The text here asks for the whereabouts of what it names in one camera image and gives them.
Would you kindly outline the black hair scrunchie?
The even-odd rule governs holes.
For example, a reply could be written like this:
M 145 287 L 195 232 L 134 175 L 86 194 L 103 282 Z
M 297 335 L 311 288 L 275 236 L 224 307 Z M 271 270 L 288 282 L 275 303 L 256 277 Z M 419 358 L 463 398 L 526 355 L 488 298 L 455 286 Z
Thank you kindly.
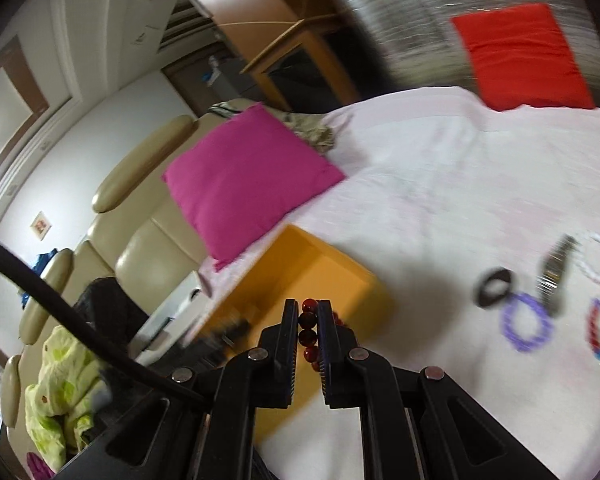
M 511 270 L 496 268 L 484 274 L 474 293 L 478 308 L 487 309 L 504 301 L 513 291 L 514 276 Z

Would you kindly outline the silver metal wristwatch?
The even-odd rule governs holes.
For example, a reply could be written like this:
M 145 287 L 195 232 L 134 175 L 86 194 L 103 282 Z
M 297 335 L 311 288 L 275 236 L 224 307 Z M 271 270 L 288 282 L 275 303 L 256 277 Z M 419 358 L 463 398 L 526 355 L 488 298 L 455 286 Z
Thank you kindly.
M 541 306 L 551 318 L 558 315 L 560 310 L 562 281 L 567 274 L 568 263 L 576 247 L 576 239 L 571 235 L 564 235 L 541 261 L 536 290 Z

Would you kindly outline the white flat box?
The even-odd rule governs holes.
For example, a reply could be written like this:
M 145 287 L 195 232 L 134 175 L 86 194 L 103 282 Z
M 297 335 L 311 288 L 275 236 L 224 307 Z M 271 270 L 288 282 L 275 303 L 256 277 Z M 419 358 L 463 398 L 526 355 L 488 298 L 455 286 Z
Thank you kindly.
M 197 271 L 188 274 L 163 300 L 129 343 L 129 357 L 143 366 L 161 359 L 201 319 L 211 295 Z

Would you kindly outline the orange cardboard box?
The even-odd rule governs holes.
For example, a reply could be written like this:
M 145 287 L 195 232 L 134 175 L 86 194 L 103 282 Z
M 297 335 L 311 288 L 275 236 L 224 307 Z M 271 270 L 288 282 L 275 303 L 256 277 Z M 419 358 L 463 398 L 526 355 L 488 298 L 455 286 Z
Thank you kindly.
M 298 302 L 298 338 L 294 394 L 284 410 L 259 408 L 254 416 L 253 440 L 261 441 L 298 417 L 321 389 L 321 378 L 308 356 L 320 351 L 317 303 L 328 300 L 338 325 L 353 330 L 359 342 L 376 335 L 394 310 L 380 279 L 344 252 L 298 228 L 286 226 L 265 248 L 244 276 L 208 310 L 197 324 L 201 335 L 244 321 L 248 328 L 238 338 L 230 360 L 254 348 L 262 330 L 280 322 L 287 299 Z M 214 402 L 211 390 L 209 436 L 214 440 Z

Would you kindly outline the beige leather headboard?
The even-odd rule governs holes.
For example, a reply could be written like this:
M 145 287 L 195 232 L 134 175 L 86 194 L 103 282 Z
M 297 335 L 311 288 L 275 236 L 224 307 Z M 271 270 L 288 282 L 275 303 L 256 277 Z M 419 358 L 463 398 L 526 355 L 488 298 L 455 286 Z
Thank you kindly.
M 58 252 L 42 279 L 72 306 L 96 278 L 113 276 L 142 310 L 154 312 L 208 257 L 162 175 L 174 158 L 227 121 L 214 113 L 180 115 L 140 142 L 99 185 L 92 199 L 95 220 L 84 239 L 76 249 Z M 27 454 L 36 452 L 24 424 L 24 390 L 38 379 L 43 344 L 56 325 L 29 299 L 18 330 L 23 348 L 9 358 L 2 379 L 0 411 L 23 467 Z

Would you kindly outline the green yellow cloth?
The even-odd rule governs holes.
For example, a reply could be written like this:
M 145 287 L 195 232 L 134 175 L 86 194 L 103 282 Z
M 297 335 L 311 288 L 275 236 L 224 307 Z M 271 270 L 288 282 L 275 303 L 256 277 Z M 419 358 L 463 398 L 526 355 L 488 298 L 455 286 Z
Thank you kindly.
M 57 472 L 88 445 L 105 365 L 61 325 L 43 342 L 41 356 L 38 380 L 24 390 L 24 423 L 38 455 Z

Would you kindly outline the magenta pillow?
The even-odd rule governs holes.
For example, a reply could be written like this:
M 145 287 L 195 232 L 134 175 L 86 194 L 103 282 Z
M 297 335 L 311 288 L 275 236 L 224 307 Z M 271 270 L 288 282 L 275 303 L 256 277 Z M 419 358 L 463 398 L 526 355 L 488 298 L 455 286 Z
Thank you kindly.
M 212 129 L 162 176 L 217 271 L 345 178 L 260 103 Z

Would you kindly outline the beige crumpled cloth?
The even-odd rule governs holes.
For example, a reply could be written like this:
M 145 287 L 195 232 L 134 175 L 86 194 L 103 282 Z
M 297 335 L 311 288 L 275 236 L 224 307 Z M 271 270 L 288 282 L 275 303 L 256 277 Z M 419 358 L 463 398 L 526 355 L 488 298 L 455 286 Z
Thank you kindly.
M 329 117 L 327 114 L 283 112 L 279 114 L 279 119 L 305 144 L 318 154 L 325 155 L 336 148 L 337 140 L 349 125 L 351 115 Z

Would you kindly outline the red pillow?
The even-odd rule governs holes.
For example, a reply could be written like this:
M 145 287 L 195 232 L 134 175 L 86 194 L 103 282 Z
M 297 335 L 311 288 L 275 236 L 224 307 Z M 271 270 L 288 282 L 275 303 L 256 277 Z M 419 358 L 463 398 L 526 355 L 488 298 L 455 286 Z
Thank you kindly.
M 521 105 L 592 110 L 594 99 L 545 3 L 451 18 L 469 54 L 480 99 L 498 112 Z

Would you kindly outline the silver foil insulation sheet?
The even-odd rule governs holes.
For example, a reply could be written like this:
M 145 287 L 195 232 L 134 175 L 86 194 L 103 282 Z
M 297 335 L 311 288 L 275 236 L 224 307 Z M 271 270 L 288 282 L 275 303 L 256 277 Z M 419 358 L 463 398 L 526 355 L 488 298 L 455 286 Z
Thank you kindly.
M 336 1 L 396 88 L 454 86 L 470 91 L 478 87 L 452 18 L 545 2 L 569 42 L 594 101 L 600 105 L 600 37 L 584 0 Z

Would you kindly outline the small wall picture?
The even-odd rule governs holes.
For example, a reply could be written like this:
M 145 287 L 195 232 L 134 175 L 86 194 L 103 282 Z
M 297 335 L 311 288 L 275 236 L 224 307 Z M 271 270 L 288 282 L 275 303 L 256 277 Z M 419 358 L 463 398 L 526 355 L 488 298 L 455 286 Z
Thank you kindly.
M 31 229 L 39 240 L 44 240 L 52 225 L 46 215 L 40 211 L 31 223 Z

